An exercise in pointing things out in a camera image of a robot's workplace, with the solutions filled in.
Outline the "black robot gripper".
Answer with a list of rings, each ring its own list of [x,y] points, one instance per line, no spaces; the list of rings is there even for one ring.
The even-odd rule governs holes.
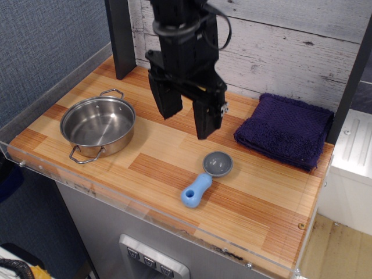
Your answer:
[[[193,101],[196,133],[205,140],[221,128],[228,112],[227,86],[215,71],[219,59],[216,34],[159,37],[160,50],[148,50],[149,84],[159,113],[168,119],[183,109],[181,96]]]

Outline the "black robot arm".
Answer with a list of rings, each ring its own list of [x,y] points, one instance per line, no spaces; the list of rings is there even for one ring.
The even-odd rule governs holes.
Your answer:
[[[215,71],[219,59],[217,16],[206,1],[151,1],[153,31],[160,50],[145,54],[149,83],[160,114],[168,119],[192,101],[197,137],[207,139],[221,127],[227,111],[227,85]]]

